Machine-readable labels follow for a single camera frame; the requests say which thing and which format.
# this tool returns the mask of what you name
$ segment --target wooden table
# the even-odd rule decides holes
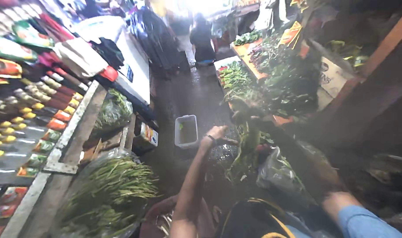
[[[260,73],[257,70],[257,68],[255,67],[255,65],[250,62],[251,56],[248,54],[251,53],[251,49],[253,47],[261,44],[261,42],[263,42],[263,39],[260,38],[259,40],[255,41],[253,43],[250,43],[250,44],[245,44],[245,45],[240,45],[240,46],[235,46],[233,42],[231,44],[232,50],[236,53],[236,55],[239,56],[239,58],[241,58],[244,65],[246,65],[246,67],[249,68],[250,72],[257,79],[257,83],[259,83],[261,80],[267,78],[268,74]]]

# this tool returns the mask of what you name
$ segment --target white cloth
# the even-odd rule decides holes
[[[78,77],[92,77],[109,65],[82,38],[59,42],[53,50]]]

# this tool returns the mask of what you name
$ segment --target green packet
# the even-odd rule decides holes
[[[45,135],[41,138],[45,141],[56,142],[61,137],[61,133],[52,129],[48,129]]]
[[[47,156],[41,154],[31,154],[23,167],[41,168],[47,161]]]
[[[0,58],[12,61],[36,62],[38,55],[14,41],[0,37]]]
[[[55,144],[52,142],[40,140],[33,151],[41,154],[48,154],[54,148],[54,145]]]
[[[47,49],[54,47],[54,41],[50,37],[38,32],[27,21],[18,21],[12,26],[16,42],[28,46],[37,46]]]

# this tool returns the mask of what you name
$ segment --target cardboard box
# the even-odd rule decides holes
[[[343,85],[354,76],[331,62],[326,57],[321,57],[320,85],[332,98],[341,91]]]
[[[135,123],[134,134],[135,137],[133,138],[132,151],[137,156],[141,156],[157,147],[158,132],[138,119]]]

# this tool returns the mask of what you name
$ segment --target hanging clothes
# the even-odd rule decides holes
[[[106,39],[104,37],[99,38],[101,43],[97,44],[94,41],[90,41],[92,48],[109,63],[115,70],[119,70],[124,66],[124,57],[114,41]]]
[[[162,19],[154,12],[143,6],[132,13],[130,31],[153,64],[164,69],[179,65],[177,44]]]

